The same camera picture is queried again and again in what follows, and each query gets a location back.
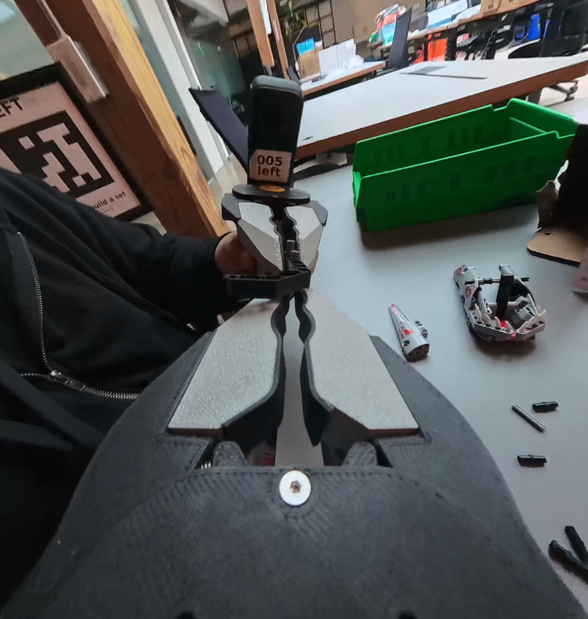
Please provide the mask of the cardboard lego box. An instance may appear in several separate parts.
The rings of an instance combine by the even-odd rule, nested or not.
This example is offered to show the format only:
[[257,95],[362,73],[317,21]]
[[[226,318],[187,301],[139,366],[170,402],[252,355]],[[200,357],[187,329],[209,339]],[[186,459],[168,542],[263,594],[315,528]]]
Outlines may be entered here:
[[588,295],[588,108],[575,117],[578,128],[566,162],[538,191],[538,229],[530,254],[576,266],[572,288]]

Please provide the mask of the green plastic bin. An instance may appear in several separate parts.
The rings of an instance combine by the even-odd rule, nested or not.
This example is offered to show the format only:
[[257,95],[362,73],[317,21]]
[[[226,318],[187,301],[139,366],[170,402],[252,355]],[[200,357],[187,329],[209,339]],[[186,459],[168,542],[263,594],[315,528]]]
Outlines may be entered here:
[[384,231],[531,204],[564,165],[578,127],[513,98],[359,141],[357,221]]

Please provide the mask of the black office chair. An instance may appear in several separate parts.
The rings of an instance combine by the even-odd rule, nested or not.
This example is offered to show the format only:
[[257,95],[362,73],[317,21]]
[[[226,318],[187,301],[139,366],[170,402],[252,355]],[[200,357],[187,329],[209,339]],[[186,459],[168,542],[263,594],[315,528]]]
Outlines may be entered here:
[[219,89],[189,89],[203,117],[220,135],[225,145],[241,163],[245,172],[249,171],[248,132],[237,117],[228,99]]
[[389,57],[384,68],[379,73],[391,73],[408,66],[407,36],[411,19],[412,7],[409,7],[396,19]]

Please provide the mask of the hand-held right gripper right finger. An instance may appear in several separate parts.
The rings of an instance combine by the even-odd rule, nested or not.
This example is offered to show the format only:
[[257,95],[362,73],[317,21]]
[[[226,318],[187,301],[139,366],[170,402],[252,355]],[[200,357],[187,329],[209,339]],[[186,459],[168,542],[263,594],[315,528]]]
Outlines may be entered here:
[[367,331],[311,290],[296,296],[301,405],[311,444],[351,447],[420,427]]

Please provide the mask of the grey lego panel red stickers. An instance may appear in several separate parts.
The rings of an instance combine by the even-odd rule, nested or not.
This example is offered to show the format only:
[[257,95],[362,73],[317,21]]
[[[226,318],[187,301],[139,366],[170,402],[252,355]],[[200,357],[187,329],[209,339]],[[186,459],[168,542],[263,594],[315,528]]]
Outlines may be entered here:
[[394,303],[389,306],[389,313],[405,359],[425,359],[429,353],[428,330],[420,321],[411,321]]

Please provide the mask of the long grey table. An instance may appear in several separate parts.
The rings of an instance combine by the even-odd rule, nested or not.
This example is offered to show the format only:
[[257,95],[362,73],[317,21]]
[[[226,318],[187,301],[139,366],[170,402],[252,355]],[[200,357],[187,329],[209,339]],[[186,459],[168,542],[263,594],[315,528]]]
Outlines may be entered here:
[[588,53],[416,64],[305,101],[296,156],[337,151],[587,74]]

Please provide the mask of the wooden door frame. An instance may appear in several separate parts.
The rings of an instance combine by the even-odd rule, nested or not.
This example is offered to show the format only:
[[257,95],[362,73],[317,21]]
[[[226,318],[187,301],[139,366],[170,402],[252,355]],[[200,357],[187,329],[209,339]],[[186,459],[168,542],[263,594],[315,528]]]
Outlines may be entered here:
[[87,103],[106,142],[138,184],[166,231],[230,231],[120,1],[16,1],[48,46],[64,33],[81,44],[109,94]]

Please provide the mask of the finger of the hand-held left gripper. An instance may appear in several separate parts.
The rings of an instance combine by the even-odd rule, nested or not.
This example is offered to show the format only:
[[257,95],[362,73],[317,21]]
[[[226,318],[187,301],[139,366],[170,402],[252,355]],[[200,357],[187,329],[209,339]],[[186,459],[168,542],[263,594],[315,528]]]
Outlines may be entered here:
[[261,273],[281,275],[284,270],[282,238],[272,209],[259,202],[239,201],[238,238],[257,260]]
[[324,207],[321,205],[285,207],[283,231],[287,241],[287,254],[313,272],[324,231]]

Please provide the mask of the person's left hand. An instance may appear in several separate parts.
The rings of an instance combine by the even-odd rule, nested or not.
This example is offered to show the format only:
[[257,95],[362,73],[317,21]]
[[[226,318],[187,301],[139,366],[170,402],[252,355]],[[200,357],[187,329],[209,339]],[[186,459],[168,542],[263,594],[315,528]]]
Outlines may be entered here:
[[221,237],[214,253],[215,264],[221,275],[255,275],[258,262],[238,238],[236,231]]

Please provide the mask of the black lego connector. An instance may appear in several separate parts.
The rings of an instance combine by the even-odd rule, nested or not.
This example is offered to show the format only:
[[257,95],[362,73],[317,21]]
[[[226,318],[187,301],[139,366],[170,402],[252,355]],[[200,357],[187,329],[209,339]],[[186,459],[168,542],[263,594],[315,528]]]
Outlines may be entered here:
[[572,525],[566,525],[564,532],[579,561],[582,564],[588,565],[588,550],[576,528]]

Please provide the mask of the person's left forearm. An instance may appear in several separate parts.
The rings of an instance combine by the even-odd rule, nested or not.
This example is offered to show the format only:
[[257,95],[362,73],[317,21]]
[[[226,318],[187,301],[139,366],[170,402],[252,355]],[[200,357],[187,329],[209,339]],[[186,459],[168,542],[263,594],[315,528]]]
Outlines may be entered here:
[[150,225],[102,215],[34,176],[16,174],[14,179],[46,219],[37,231],[74,265],[81,262],[93,274],[126,285],[158,310],[195,328],[208,328],[218,316],[243,307],[244,301],[228,293],[226,276],[214,261],[224,235],[161,235]]

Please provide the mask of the long black lego piece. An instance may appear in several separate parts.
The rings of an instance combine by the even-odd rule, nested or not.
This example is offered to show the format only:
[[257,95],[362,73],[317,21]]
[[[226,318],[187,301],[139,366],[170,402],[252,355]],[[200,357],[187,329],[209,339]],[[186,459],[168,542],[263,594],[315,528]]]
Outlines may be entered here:
[[581,562],[569,550],[561,546],[556,540],[552,540],[548,545],[549,556],[563,566],[564,569],[574,573],[584,583],[588,584],[588,566]]

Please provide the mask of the thin black lego axle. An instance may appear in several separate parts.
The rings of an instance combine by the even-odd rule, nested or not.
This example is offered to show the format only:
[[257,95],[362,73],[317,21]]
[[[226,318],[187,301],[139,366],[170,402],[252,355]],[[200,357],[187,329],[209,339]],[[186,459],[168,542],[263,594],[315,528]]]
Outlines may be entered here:
[[524,408],[517,404],[512,404],[511,410],[519,415],[524,421],[526,421],[530,426],[535,428],[540,433],[544,433],[546,431],[546,426],[544,423],[540,422],[537,418],[535,418],[532,414],[526,411]]

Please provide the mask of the brown cardboard box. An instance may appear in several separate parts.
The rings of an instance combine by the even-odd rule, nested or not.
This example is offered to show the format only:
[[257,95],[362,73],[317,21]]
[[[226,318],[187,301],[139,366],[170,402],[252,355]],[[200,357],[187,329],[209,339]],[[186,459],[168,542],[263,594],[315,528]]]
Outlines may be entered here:
[[306,51],[298,57],[298,73],[301,82],[310,81],[322,75],[320,52],[321,48]]

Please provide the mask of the grey lego model assembly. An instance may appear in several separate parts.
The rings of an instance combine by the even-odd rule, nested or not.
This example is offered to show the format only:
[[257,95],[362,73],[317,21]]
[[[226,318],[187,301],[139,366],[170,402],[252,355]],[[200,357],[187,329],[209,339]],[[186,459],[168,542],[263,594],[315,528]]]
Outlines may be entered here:
[[510,265],[499,266],[499,278],[483,278],[474,267],[461,265],[453,273],[469,331],[485,342],[523,342],[546,328],[546,311]]

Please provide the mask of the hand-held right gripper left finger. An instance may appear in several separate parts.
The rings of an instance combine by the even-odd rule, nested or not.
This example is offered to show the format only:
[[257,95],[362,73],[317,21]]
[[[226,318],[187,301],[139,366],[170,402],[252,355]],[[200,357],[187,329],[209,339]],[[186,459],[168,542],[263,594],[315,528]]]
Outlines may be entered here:
[[253,300],[217,328],[195,364],[167,429],[224,439],[249,453],[274,438],[283,419],[288,309]]

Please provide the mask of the black lego technic frame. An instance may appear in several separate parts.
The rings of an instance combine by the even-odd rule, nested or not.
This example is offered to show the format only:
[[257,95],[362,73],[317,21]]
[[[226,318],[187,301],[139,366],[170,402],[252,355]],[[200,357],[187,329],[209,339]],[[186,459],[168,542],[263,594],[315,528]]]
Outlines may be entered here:
[[287,241],[283,238],[277,222],[275,222],[275,225],[282,238],[284,272],[281,275],[263,274],[258,265],[258,271],[255,275],[227,275],[225,278],[228,292],[233,297],[239,300],[279,300],[309,287],[313,272],[293,256],[287,254]]

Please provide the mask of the stack of white boxes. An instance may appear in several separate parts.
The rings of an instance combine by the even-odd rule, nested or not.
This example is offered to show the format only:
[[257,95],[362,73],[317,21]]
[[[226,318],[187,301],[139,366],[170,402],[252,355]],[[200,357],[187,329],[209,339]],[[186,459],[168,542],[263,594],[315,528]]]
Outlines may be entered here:
[[318,49],[319,72],[321,75],[336,74],[362,65],[365,60],[357,54],[353,38]]

